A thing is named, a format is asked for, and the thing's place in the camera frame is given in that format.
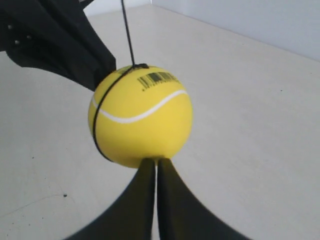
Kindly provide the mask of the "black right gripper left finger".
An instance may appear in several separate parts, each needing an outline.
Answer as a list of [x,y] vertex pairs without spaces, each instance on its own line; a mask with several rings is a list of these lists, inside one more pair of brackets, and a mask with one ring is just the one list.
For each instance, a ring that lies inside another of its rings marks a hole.
[[155,204],[155,162],[142,160],[116,201],[68,240],[150,240]]

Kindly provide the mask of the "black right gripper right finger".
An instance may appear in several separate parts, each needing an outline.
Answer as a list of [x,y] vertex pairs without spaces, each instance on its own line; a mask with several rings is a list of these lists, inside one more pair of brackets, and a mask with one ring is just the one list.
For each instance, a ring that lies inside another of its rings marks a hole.
[[157,215],[162,240],[247,240],[189,190],[170,159],[157,165]]

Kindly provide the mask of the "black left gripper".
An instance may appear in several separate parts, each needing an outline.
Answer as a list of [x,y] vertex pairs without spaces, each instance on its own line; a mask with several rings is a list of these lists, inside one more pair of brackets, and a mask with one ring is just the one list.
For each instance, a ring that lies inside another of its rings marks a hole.
[[116,70],[84,9],[91,0],[2,0],[0,50],[23,68],[45,70],[94,91]]

